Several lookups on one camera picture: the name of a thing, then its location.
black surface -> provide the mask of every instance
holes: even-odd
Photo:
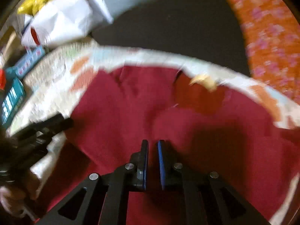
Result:
[[[243,35],[226,0],[157,0],[92,36],[101,45],[178,53],[250,75]]]

yellow plastic packaging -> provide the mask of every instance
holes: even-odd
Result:
[[[37,12],[50,0],[25,0],[18,8],[18,14],[36,15]]]

red cloth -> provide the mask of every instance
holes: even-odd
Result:
[[[176,77],[177,70],[155,67],[99,71],[66,133],[77,149],[65,146],[40,202],[50,208],[89,173],[112,172],[147,139],[149,191],[130,194],[127,224],[178,224],[178,196],[160,191],[155,143],[164,139],[183,163],[217,171],[269,219],[299,171],[300,132],[276,128],[263,107],[235,90],[220,86],[203,98],[202,86],[190,88],[188,77]]]

yellow object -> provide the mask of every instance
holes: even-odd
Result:
[[[217,89],[217,83],[207,74],[196,75],[190,80],[190,85],[194,83],[204,86],[210,92],[213,92]]]
[[[18,14],[36,15],[37,12],[50,0],[25,0],[18,8]]]

orange cloth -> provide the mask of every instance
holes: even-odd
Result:
[[[300,104],[300,25],[282,0],[228,0],[241,24],[252,77]]]

